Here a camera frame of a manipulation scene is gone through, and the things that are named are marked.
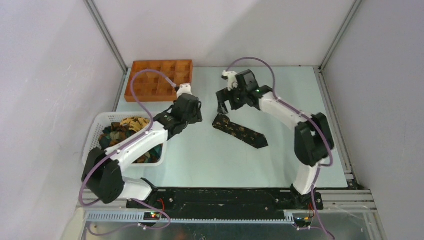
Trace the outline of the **black gold floral tie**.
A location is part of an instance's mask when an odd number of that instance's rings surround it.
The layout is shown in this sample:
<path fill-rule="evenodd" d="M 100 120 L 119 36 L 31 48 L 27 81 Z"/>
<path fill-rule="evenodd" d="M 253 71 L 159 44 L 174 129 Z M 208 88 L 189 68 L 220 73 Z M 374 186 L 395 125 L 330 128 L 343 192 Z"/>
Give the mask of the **black gold floral tie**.
<path fill-rule="evenodd" d="M 261 149 L 269 146 L 265 135 L 232 122 L 226 115 L 218 114 L 212 122 L 212 127 L 225 134 L 233 136 L 255 149 Z"/>

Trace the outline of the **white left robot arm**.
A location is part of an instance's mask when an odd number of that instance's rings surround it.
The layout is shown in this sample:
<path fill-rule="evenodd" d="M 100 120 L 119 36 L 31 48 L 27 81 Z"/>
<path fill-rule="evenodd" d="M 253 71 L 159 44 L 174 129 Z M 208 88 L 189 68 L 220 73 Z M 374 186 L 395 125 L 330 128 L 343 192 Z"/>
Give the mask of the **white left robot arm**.
<path fill-rule="evenodd" d="M 149 124 L 124 142 L 107 149 L 92 149 L 82 173 L 80 192 L 89 189 L 98 201 L 110 204 L 118 199 L 138 200 L 145 208 L 158 202 L 154 186 L 145 179 L 123 176 L 123 172 L 142 155 L 165 144 L 188 125 L 202 122 L 202 103 L 192 94 L 183 93 L 165 111 L 148 114 Z"/>

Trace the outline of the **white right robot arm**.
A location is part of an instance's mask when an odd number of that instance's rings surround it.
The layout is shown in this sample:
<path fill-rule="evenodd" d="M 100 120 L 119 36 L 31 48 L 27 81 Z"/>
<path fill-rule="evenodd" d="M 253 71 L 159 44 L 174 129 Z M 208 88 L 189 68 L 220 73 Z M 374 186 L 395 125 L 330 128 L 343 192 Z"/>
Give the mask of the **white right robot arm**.
<path fill-rule="evenodd" d="M 321 112 L 302 112 L 284 102 L 273 88 L 259 86 L 254 73 L 249 69 L 240 73 L 223 71 L 221 78 L 227 81 L 227 86 L 216 93 L 218 114 L 212 126 L 256 149 L 268 146 L 262 133 L 230 120 L 226 107 L 226 102 L 229 102 L 233 111 L 249 106 L 275 117 L 292 130 L 294 152 L 300 165 L 292 185 L 295 192 L 291 194 L 290 201 L 295 208 L 304 209 L 311 202 L 309 193 L 313 192 L 318 169 L 323 165 L 322 161 L 331 156 L 335 147 L 327 117 Z"/>

